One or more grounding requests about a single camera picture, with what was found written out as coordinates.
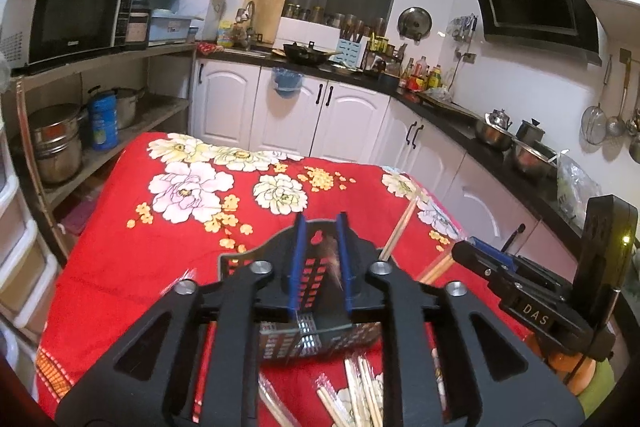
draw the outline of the red tablecloth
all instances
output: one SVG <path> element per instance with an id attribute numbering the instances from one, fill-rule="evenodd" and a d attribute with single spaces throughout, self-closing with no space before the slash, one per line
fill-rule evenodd
<path id="1" fill-rule="evenodd" d="M 123 152 L 97 208 L 57 282 L 37 357 L 39 402 L 50 415 L 82 374 L 180 279 L 218 280 L 220 254 L 241 255 L 306 219 L 341 211 L 362 238 L 383 247 L 414 186 L 376 166 L 337 164 L 283 153 L 213 147 L 184 135 L 145 134 Z M 419 279 L 463 237 L 427 195 L 394 251 Z M 436 282 L 462 280 L 521 337 L 526 330 L 497 310 L 483 280 L 453 265 Z M 378 374 L 380 352 L 369 355 Z M 314 380 L 326 373 L 346 386 L 342 360 L 264 367 L 303 426 L 329 426 Z M 266 410 L 260 423 L 276 425 Z"/>

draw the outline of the countertop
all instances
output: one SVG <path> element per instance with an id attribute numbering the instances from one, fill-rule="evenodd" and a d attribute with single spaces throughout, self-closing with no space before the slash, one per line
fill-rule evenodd
<path id="1" fill-rule="evenodd" d="M 373 77 L 364 74 L 336 73 L 335 69 L 328 65 L 315 68 L 293 64 L 286 58 L 276 55 L 258 57 L 229 52 L 218 52 L 199 58 L 253 64 L 263 68 L 286 68 L 306 76 L 341 82 L 350 86 L 365 87 L 388 94 L 410 108 L 417 116 L 429 121 L 464 148 L 471 158 L 490 172 L 535 218 L 545 223 L 576 259 L 580 259 L 582 231 L 569 223 L 561 213 L 558 206 L 556 182 L 548 178 L 538 183 L 531 182 L 514 171 L 508 156 L 489 149 L 475 138 L 473 124 L 468 120 L 456 117 L 449 111 L 443 111 L 425 103 L 414 102 L 411 99 L 413 98 L 411 94 L 402 89 L 385 89 Z M 630 269 L 621 298 L 618 300 L 615 318 L 625 337 L 629 352 L 633 355 L 640 347 L 640 282 L 633 267 Z"/>

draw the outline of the black cabinet handle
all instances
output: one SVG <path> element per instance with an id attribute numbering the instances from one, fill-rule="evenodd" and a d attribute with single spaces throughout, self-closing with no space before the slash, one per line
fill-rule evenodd
<path id="1" fill-rule="evenodd" d="M 423 124 L 423 125 L 421 125 L 420 127 L 418 127 L 418 129 L 416 129 L 416 130 L 415 130 L 414 139 L 413 139 L 413 140 L 412 140 L 412 142 L 411 142 L 411 145 L 413 145 L 413 146 L 414 146 L 414 149 L 417 147 L 417 145 L 415 144 L 415 139 L 418 137 L 418 133 L 419 133 L 420 131 L 422 131 L 423 129 L 424 129 L 424 124 Z"/>
<path id="2" fill-rule="evenodd" d="M 411 145 L 411 142 L 409 142 L 409 135 L 411 134 L 411 130 L 412 130 L 416 125 L 418 125 L 418 123 L 417 123 L 417 122 L 412 123 L 412 124 L 409 126 L 409 130 L 406 132 L 406 137 L 404 138 L 404 140 L 405 140 L 405 142 L 406 142 L 406 144 L 407 144 L 407 145 Z"/>
<path id="3" fill-rule="evenodd" d="M 518 237 L 519 234 L 524 233 L 525 230 L 527 230 L 526 225 L 524 223 L 521 223 L 520 226 L 516 229 L 516 231 L 510 235 L 510 237 L 507 239 L 507 242 L 500 249 L 500 251 L 506 252 L 508 248 L 513 244 L 513 241 L 516 240 L 516 237 Z"/>
<path id="4" fill-rule="evenodd" d="M 334 86 L 329 86 L 329 98 L 326 100 L 326 107 L 329 107 L 329 103 L 331 102 L 331 95 L 334 93 Z"/>

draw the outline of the microwave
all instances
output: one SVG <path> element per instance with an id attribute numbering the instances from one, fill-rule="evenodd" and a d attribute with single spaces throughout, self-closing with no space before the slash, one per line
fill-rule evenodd
<path id="1" fill-rule="evenodd" d="M 132 0 L 7 0 L 0 52 L 34 73 L 122 48 Z"/>

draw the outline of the screw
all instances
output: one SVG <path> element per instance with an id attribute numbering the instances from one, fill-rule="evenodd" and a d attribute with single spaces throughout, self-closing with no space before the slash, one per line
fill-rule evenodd
<path id="1" fill-rule="evenodd" d="M 369 270 L 376 275 L 389 275 L 391 273 L 391 265 L 385 261 L 376 261 L 369 266 Z"/>
<path id="2" fill-rule="evenodd" d="M 273 269 L 269 261 L 254 261 L 251 263 L 251 271 L 258 275 L 266 275 Z"/>
<path id="3" fill-rule="evenodd" d="M 460 297 L 466 294 L 466 286 L 460 281 L 452 281 L 445 286 L 447 293 L 453 297 Z"/>
<path id="4" fill-rule="evenodd" d="M 191 295 L 192 293 L 194 293 L 194 291 L 196 291 L 196 283 L 194 283 L 190 279 L 183 279 L 176 283 L 176 285 L 174 286 L 174 291 L 178 295 Z"/>

